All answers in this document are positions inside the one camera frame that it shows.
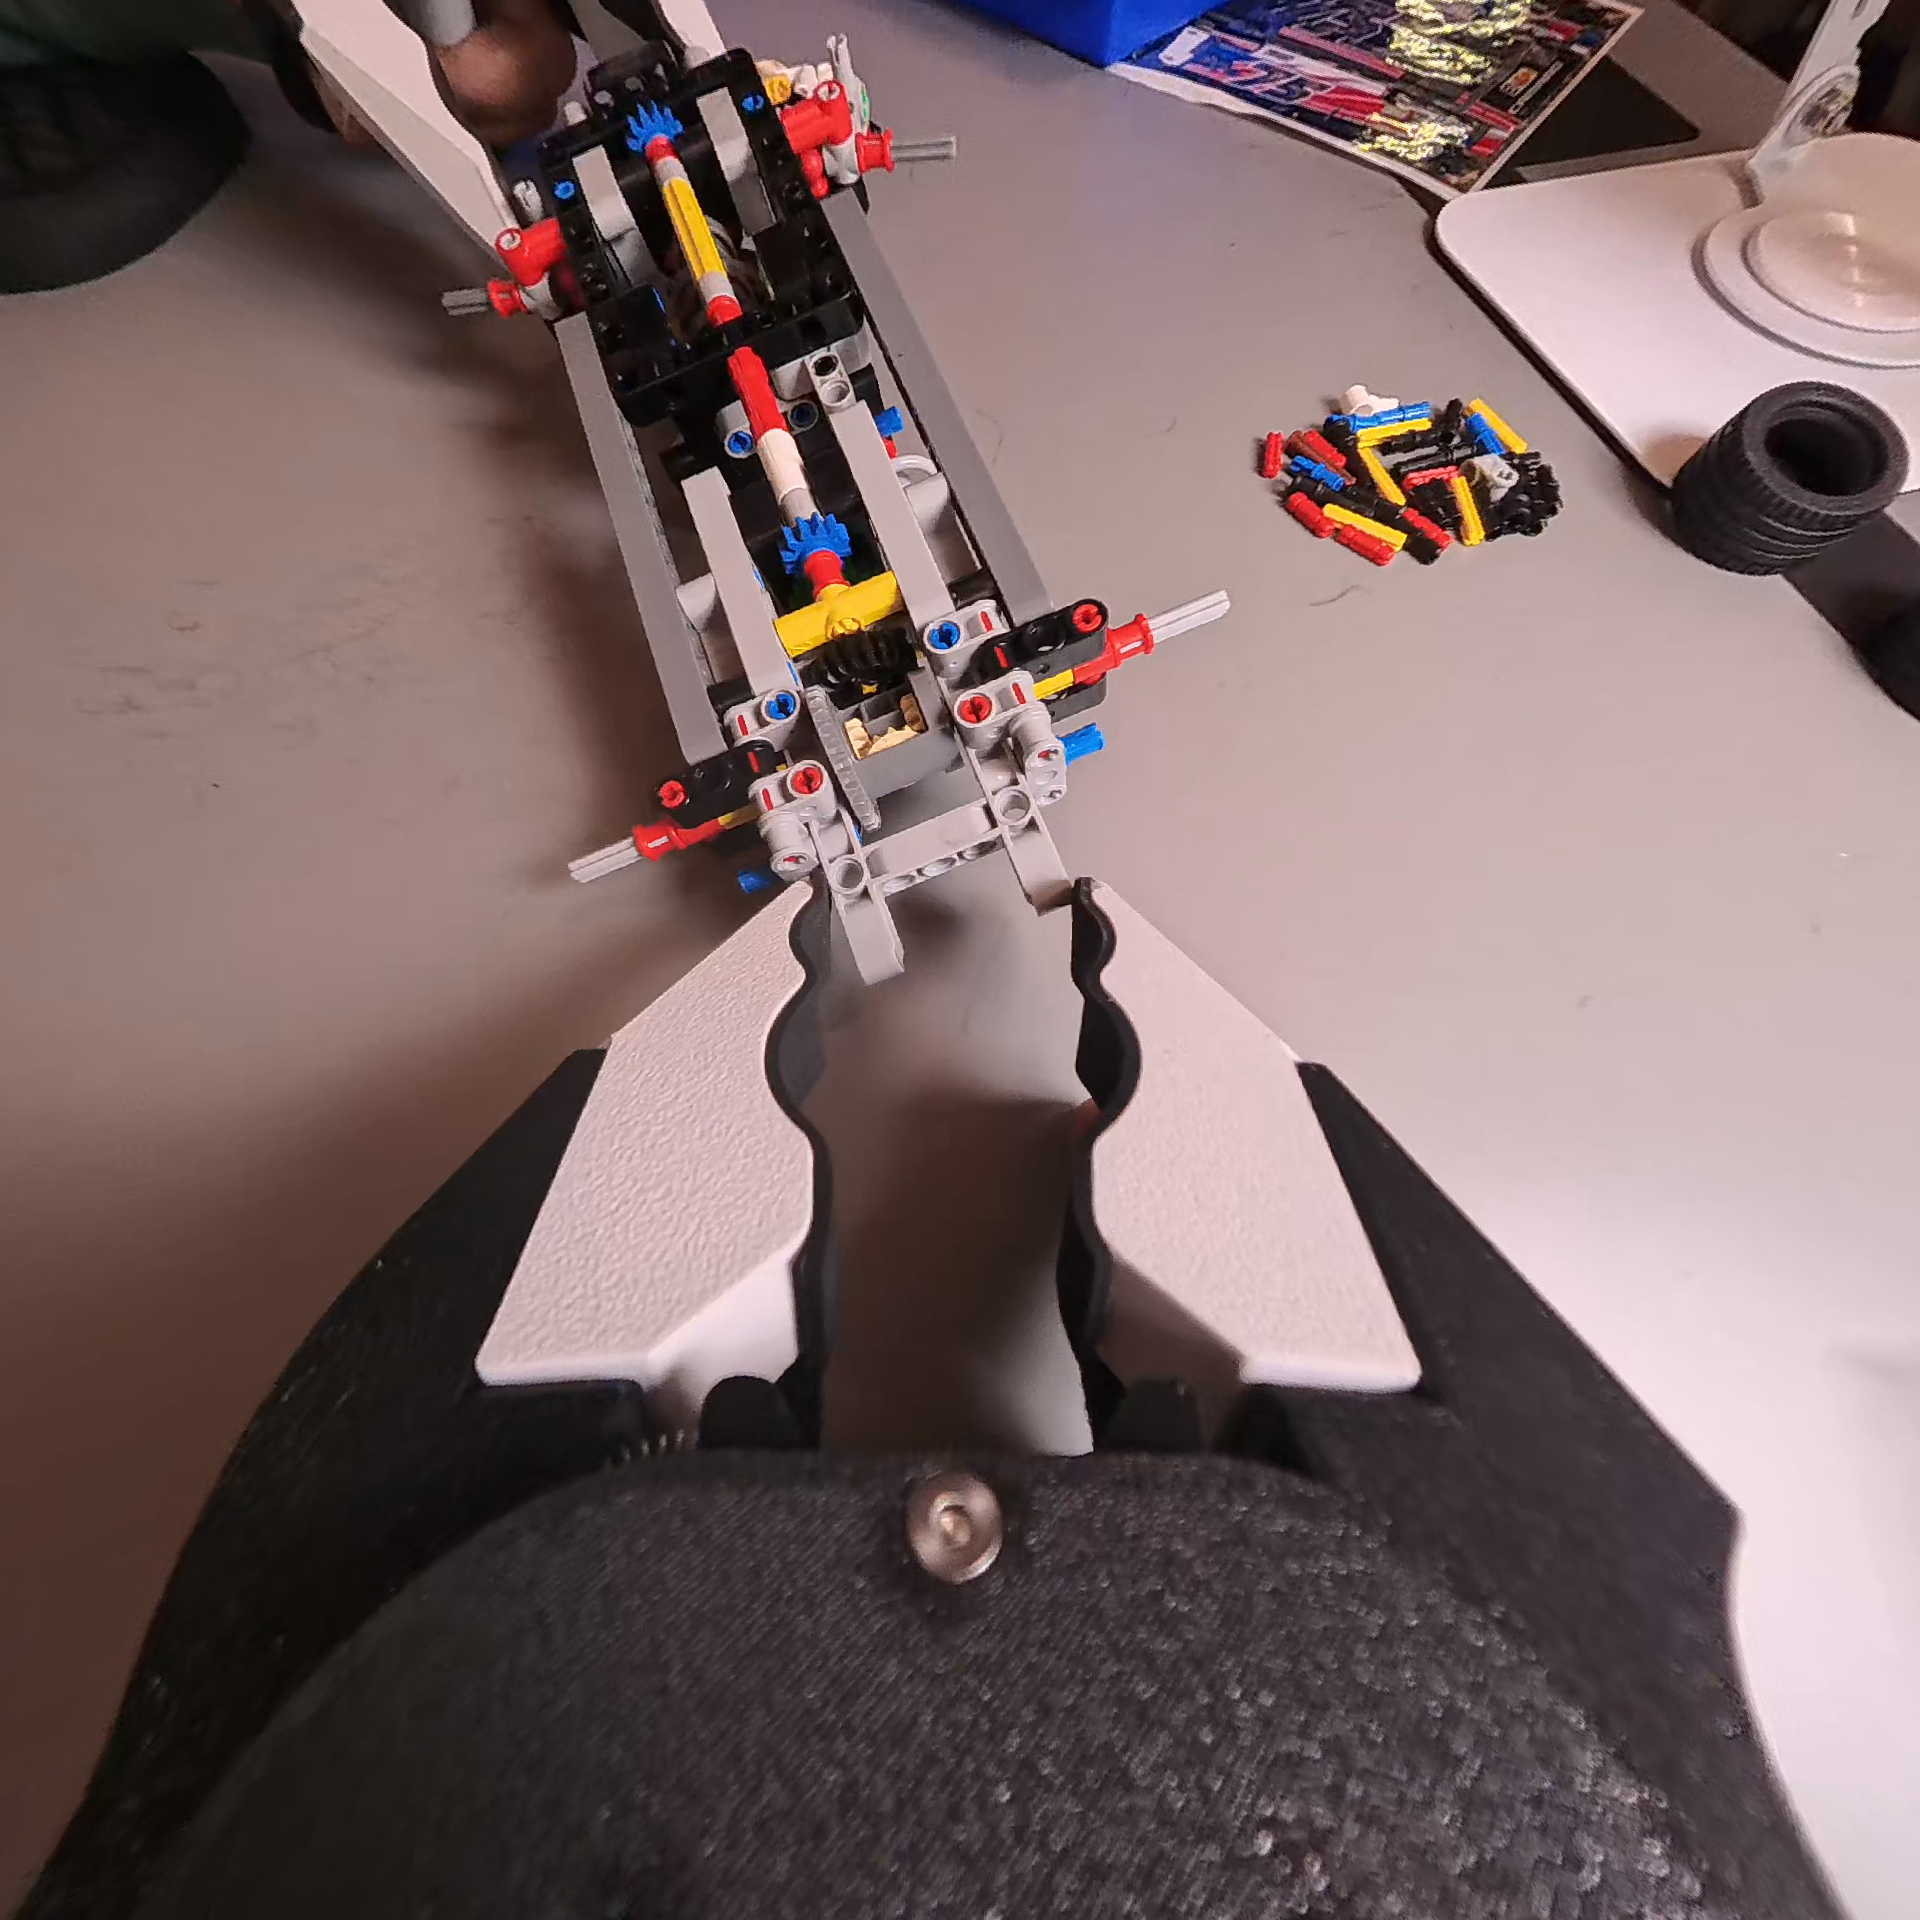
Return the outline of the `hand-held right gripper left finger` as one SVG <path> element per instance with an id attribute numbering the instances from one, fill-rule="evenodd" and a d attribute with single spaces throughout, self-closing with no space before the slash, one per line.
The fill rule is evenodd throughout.
<path id="1" fill-rule="evenodd" d="M 803 1355 L 797 1261 L 813 1149 L 770 1047 L 806 986 L 809 883 L 786 886 L 606 1047 L 475 1374 L 629 1382 L 697 1410 Z"/>

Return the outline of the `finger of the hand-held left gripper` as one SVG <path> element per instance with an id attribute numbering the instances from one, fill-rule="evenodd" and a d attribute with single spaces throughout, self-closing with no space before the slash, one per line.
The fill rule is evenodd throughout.
<path id="1" fill-rule="evenodd" d="M 492 148 L 442 95 L 435 55 L 467 38 L 474 3 L 294 3 L 309 61 L 421 188 L 501 269 L 519 212 Z"/>
<path id="2" fill-rule="evenodd" d="M 730 47 L 706 3 L 578 3 L 578 33 L 602 59 L 654 67 L 697 67 Z"/>

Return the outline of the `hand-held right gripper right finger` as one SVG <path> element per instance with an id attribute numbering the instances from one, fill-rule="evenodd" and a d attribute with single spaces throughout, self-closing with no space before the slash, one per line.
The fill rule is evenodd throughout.
<path id="1" fill-rule="evenodd" d="M 1087 1417 L 1151 1382 L 1396 1396 L 1421 1362 L 1298 1054 L 1101 879 L 1070 899 L 1082 996 L 1059 1301 Z"/>

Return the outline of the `lego car chassis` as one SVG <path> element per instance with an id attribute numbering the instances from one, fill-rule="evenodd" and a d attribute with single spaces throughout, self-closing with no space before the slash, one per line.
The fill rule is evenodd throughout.
<path id="1" fill-rule="evenodd" d="M 556 334 L 681 766 L 566 873 L 761 843 L 746 893 L 809 883 L 877 986 L 893 900 L 1004 857 L 1070 905 L 1049 810 L 1101 748 L 1087 710 L 1211 593 L 1114 619 L 1052 595 L 869 221 L 901 161 L 847 38 L 602 59 L 511 182 L 501 277 L 451 313 Z"/>

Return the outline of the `pile of small lego pins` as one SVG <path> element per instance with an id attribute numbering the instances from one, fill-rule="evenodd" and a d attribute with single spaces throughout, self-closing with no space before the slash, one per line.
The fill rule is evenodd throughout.
<path id="1" fill-rule="evenodd" d="M 1378 569 L 1533 539 L 1566 507 L 1545 455 L 1477 396 L 1404 399 L 1355 381 L 1250 455 L 1292 524 Z"/>

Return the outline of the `person's left hand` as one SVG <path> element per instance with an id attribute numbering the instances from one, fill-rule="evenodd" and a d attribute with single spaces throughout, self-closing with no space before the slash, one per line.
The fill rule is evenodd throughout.
<path id="1" fill-rule="evenodd" d="M 578 73 L 570 14 L 550 3 L 474 3 L 474 29 L 428 50 L 439 95 L 483 145 L 540 137 Z"/>

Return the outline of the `black knit garment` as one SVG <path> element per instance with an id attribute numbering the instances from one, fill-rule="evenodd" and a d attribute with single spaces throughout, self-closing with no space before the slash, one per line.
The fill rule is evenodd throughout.
<path id="1" fill-rule="evenodd" d="M 159 249 L 249 147 L 233 95 L 191 55 L 6 67 L 5 297 L 95 281 Z"/>

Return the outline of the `blue plastic bin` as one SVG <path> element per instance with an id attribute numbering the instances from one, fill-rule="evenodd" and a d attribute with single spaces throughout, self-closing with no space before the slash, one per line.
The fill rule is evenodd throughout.
<path id="1" fill-rule="evenodd" d="M 1219 3 L 954 3 L 1087 63 L 1125 61 L 1190 26 Z"/>

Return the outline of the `colourful sticker sheet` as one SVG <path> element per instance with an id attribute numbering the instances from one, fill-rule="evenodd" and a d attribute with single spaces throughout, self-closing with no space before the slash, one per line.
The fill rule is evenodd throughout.
<path id="1" fill-rule="evenodd" d="M 1487 185 L 1638 19 L 1613 3 L 1236 3 L 1114 73 L 1451 201 Z"/>

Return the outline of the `black rubber tire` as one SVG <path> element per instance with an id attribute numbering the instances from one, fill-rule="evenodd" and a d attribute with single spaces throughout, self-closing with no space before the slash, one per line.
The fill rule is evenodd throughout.
<path id="1" fill-rule="evenodd" d="M 1909 467 L 1909 441 L 1877 403 L 1830 381 L 1789 381 L 1686 457 L 1668 489 L 1670 532 L 1709 567 L 1783 575 L 1883 515 Z"/>

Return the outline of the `white stand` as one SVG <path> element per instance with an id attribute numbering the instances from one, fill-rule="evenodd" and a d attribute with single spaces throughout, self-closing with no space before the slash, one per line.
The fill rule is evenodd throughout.
<path id="1" fill-rule="evenodd" d="M 1436 244 L 1621 453 L 1667 486 L 1749 399 L 1862 396 L 1917 441 L 1917 148 L 1850 133 L 1886 3 L 1826 4 L 1741 153 L 1471 195 Z"/>

